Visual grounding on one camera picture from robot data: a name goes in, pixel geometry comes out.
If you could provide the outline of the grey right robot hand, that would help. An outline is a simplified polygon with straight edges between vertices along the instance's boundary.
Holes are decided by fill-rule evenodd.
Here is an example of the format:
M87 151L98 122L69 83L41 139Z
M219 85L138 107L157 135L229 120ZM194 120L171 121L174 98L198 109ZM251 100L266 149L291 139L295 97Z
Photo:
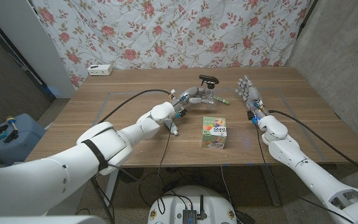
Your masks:
M260 93L247 75L240 78L237 84L238 89L235 89L235 92L243 99L248 108L248 120L257 124L261 118L269 115L269 111L265 108Z

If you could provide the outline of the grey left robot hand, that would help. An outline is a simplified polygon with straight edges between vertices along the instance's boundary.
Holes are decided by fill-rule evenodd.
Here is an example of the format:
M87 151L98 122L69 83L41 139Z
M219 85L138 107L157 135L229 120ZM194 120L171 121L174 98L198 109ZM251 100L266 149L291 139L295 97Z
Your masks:
M191 87L171 102L176 111L179 108L185 108L189 104L199 103L207 104L208 108L212 108L215 105L212 91L202 87Z

